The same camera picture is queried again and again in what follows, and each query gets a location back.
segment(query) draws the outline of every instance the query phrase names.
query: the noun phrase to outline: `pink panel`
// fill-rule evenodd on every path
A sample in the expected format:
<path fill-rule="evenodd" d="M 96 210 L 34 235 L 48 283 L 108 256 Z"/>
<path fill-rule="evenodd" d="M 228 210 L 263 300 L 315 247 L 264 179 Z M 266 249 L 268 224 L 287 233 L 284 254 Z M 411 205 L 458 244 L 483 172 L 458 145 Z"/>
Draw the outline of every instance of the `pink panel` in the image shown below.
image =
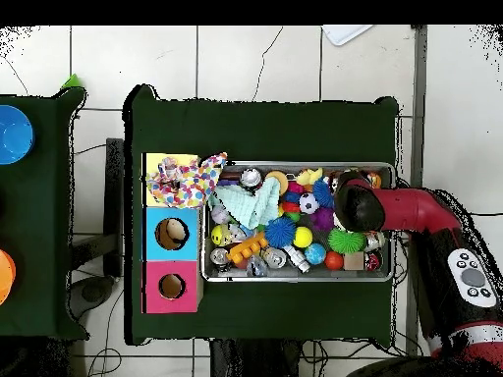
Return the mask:
<path fill-rule="evenodd" d="M 176 299 L 167 299 L 159 291 L 159 281 L 171 273 L 185 281 L 185 290 Z M 146 262 L 146 313 L 197 312 L 197 262 Z"/>

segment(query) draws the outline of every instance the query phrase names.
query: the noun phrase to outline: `metal tray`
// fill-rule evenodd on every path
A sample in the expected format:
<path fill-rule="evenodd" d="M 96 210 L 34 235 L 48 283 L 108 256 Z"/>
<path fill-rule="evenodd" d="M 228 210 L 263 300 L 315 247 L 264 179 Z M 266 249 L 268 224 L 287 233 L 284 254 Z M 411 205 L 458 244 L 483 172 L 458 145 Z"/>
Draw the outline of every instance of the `metal tray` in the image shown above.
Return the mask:
<path fill-rule="evenodd" d="M 256 168 L 264 177 L 269 171 L 278 170 L 285 174 L 291 173 L 298 175 L 305 168 L 323 168 L 323 175 L 329 171 L 344 171 L 349 168 L 358 168 L 362 171 L 376 172 L 380 175 L 382 186 L 384 188 L 393 188 L 395 186 L 395 168 L 383 162 L 272 162 L 272 161 L 233 161 L 226 165 L 226 172 L 241 172 L 247 167 Z M 209 208 L 204 207 L 202 213 L 202 236 L 201 236 L 201 253 L 200 253 L 200 271 L 204 279 L 209 282 L 385 282 L 390 279 L 395 272 L 395 250 L 396 239 L 392 233 L 384 233 L 386 236 L 386 245 L 381 248 L 382 264 L 378 270 L 368 271 L 353 271 L 353 270 L 329 270 L 324 264 L 310 266 L 306 273 L 292 267 L 288 262 L 281 269 L 269 269 L 267 277 L 248 277 L 247 271 L 231 268 L 228 272 L 217 272 L 213 263 L 209 259 L 209 254 L 215 248 L 211 241 L 211 230 L 215 226 Z M 310 224 L 308 216 L 303 221 L 304 225 Z M 315 242 L 322 243 L 328 247 L 326 237 L 328 233 L 313 232 Z"/>

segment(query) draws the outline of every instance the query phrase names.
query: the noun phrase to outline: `soccer ball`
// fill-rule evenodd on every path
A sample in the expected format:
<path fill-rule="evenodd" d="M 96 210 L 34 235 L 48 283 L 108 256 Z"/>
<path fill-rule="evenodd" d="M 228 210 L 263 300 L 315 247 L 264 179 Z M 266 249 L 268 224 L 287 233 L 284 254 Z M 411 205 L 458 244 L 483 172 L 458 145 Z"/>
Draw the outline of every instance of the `soccer ball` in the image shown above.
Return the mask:
<path fill-rule="evenodd" d="M 319 208 L 318 201 L 316 201 L 314 195 L 310 192 L 306 192 L 301 195 L 299 204 L 301 205 L 301 211 L 306 214 L 312 214 Z"/>

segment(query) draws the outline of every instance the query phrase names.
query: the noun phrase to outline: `dark green tablecloth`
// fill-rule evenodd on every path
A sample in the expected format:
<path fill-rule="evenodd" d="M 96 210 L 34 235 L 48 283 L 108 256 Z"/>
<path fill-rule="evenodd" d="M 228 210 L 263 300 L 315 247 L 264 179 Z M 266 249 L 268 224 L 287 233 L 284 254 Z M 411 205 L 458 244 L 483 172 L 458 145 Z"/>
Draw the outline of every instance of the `dark green tablecloth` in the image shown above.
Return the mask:
<path fill-rule="evenodd" d="M 194 314 L 140 313 L 143 152 L 225 150 L 234 160 L 395 161 L 393 98 L 376 103 L 161 101 L 137 86 L 124 107 L 127 341 L 154 338 L 374 337 L 389 344 L 391 282 L 205 283 Z"/>
<path fill-rule="evenodd" d="M 0 306 L 0 335 L 83 339 L 67 312 L 70 218 L 69 126 L 82 88 L 51 98 L 0 95 L 29 118 L 35 143 L 21 161 L 0 166 L 0 248 L 17 276 Z"/>

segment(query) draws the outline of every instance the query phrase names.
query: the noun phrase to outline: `green toy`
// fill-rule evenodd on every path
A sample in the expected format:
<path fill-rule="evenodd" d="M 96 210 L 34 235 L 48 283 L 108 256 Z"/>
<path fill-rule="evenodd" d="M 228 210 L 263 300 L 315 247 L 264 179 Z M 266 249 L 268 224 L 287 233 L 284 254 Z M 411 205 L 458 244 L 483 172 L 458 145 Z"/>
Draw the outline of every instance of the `green toy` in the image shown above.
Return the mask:
<path fill-rule="evenodd" d="M 366 237 L 362 233 L 349 233 L 333 229 L 328 235 L 328 244 L 338 253 L 354 253 L 365 247 Z"/>
<path fill-rule="evenodd" d="M 66 82 L 61 86 L 60 89 L 70 88 L 71 86 L 83 86 L 79 77 L 75 74 L 71 74 L 70 77 L 66 80 Z"/>
<path fill-rule="evenodd" d="M 285 212 L 285 215 L 288 215 L 294 223 L 297 223 L 301 219 L 299 212 Z"/>

